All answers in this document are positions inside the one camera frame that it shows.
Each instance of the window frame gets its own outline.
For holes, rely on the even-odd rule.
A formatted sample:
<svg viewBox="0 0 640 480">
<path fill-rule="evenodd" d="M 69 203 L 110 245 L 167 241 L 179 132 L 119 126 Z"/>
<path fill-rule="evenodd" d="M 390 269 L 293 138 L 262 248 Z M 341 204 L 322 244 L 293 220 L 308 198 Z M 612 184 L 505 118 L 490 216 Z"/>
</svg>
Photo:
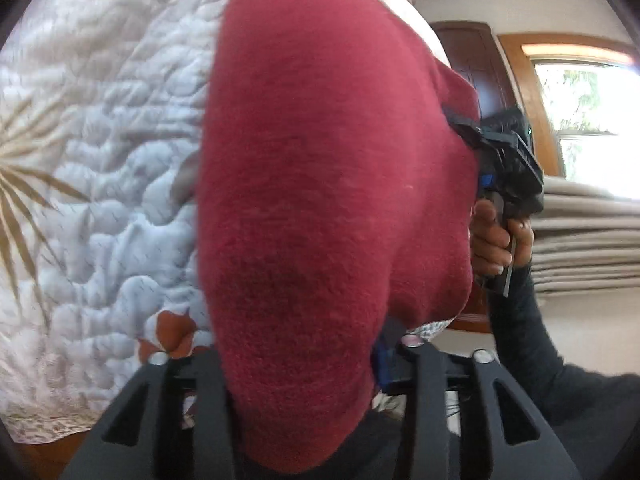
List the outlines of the window frame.
<svg viewBox="0 0 640 480">
<path fill-rule="evenodd" d="M 619 65 L 632 68 L 640 72 L 640 56 L 635 47 L 620 41 L 606 40 L 595 36 L 581 36 L 577 34 L 554 34 L 554 33 L 533 33 L 533 34 L 502 34 L 498 36 L 500 45 L 505 53 L 507 61 L 511 66 L 513 78 L 516 82 L 524 111 L 527 114 L 533 135 L 534 150 L 536 158 L 545 174 L 551 176 L 564 176 L 564 163 L 560 150 L 560 139 L 567 136 L 594 135 L 591 132 L 555 132 L 546 114 L 545 105 L 542 98 L 542 86 L 535 70 L 535 63 L 542 60 L 558 62 L 577 62 L 582 64 L 597 63 L 607 65 Z M 611 59 L 606 52 L 598 54 L 591 53 L 588 57 L 571 54 L 558 56 L 550 54 L 545 56 L 537 53 L 528 56 L 525 53 L 527 46 L 566 45 L 574 46 L 576 52 L 580 52 L 583 47 L 604 49 L 614 54 L 624 54 L 627 56 L 624 62 L 620 59 Z"/>
</svg>

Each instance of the window pane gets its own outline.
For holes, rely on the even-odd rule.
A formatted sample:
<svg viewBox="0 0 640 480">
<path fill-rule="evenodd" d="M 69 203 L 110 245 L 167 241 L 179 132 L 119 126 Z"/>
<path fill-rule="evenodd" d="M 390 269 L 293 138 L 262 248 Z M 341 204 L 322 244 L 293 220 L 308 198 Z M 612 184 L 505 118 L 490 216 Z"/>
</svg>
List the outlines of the window pane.
<svg viewBox="0 0 640 480">
<path fill-rule="evenodd" d="M 538 63 L 546 113 L 558 130 L 635 134 L 640 76 L 628 68 Z"/>
<path fill-rule="evenodd" d="M 568 180 L 640 199 L 640 136 L 576 136 L 560 139 Z"/>
</svg>

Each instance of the red fleece clothing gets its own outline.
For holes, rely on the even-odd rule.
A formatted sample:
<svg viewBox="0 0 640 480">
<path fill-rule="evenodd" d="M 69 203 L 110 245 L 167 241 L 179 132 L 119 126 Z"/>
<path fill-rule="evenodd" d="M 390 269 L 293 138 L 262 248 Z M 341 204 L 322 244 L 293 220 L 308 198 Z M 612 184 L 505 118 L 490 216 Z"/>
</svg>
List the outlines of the red fleece clothing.
<svg viewBox="0 0 640 480">
<path fill-rule="evenodd" d="M 442 105 L 474 90 L 378 0 L 230 0 L 210 83 L 198 257 L 242 448 L 323 462 L 373 391 L 388 312 L 468 297 L 478 168 Z"/>
</svg>

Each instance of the wooden door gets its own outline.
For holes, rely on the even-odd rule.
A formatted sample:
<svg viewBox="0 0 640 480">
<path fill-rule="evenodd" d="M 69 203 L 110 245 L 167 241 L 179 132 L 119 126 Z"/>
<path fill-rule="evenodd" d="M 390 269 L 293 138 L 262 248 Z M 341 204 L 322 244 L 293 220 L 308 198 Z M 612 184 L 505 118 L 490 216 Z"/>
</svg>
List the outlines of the wooden door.
<svg viewBox="0 0 640 480">
<path fill-rule="evenodd" d="M 451 67 L 476 91 L 482 117 L 516 104 L 515 95 L 491 28 L 477 22 L 436 22 L 431 27 L 440 38 Z M 474 283 L 466 307 L 450 328 L 468 332 L 491 332 L 486 295 Z"/>
</svg>

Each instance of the orange flower print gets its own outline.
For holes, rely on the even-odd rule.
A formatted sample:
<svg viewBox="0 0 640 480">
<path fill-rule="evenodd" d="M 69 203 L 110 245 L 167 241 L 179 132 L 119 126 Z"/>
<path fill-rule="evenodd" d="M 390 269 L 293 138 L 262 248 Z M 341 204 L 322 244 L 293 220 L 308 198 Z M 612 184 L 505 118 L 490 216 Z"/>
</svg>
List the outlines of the orange flower print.
<svg viewBox="0 0 640 480">
<path fill-rule="evenodd" d="M 206 350 L 206 346 L 192 348 L 195 332 L 196 323 L 189 317 L 188 312 L 180 315 L 170 310 L 163 310 L 158 314 L 156 322 L 156 337 L 161 347 L 158 348 L 146 339 L 139 339 L 138 357 L 140 362 L 146 363 L 149 357 L 156 352 L 165 352 L 169 354 L 169 357 L 178 359 Z"/>
</svg>

